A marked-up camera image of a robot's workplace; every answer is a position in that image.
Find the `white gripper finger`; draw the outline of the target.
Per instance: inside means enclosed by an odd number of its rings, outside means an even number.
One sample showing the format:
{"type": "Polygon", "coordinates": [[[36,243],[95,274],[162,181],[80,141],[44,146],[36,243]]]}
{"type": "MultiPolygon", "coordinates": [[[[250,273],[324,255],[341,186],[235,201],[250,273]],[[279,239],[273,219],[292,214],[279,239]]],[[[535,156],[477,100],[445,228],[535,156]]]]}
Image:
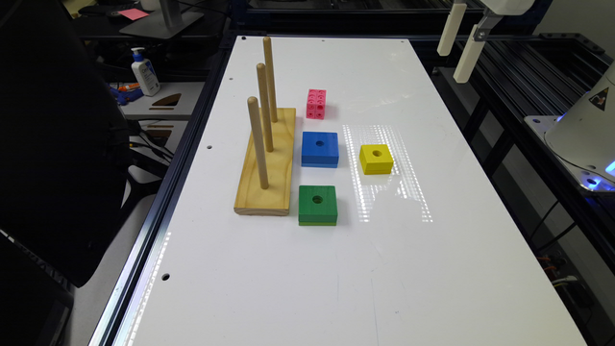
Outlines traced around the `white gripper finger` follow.
{"type": "Polygon", "coordinates": [[[502,18],[501,15],[486,14],[473,27],[454,72],[454,79],[457,83],[465,84],[469,81],[491,30],[502,18]]]}
{"type": "Polygon", "coordinates": [[[439,56],[447,57],[450,55],[466,9],[467,4],[465,2],[453,2],[436,49],[439,56]]]}

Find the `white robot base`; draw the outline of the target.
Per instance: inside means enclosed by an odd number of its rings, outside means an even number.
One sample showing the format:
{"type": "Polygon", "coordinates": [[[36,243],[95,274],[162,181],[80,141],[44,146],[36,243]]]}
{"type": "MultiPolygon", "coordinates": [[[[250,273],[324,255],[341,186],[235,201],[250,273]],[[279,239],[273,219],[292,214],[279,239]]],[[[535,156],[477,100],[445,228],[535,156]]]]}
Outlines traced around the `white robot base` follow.
{"type": "Polygon", "coordinates": [[[564,114],[525,118],[580,188],[614,191],[614,67],[564,114]]]}

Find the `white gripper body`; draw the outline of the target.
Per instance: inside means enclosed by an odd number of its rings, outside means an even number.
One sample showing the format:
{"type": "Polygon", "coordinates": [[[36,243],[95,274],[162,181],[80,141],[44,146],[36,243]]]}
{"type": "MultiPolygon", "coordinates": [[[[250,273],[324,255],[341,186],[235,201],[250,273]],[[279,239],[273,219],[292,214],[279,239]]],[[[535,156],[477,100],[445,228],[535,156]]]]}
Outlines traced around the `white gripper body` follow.
{"type": "Polygon", "coordinates": [[[534,0],[480,0],[497,15],[522,15],[531,8],[534,0]]]}

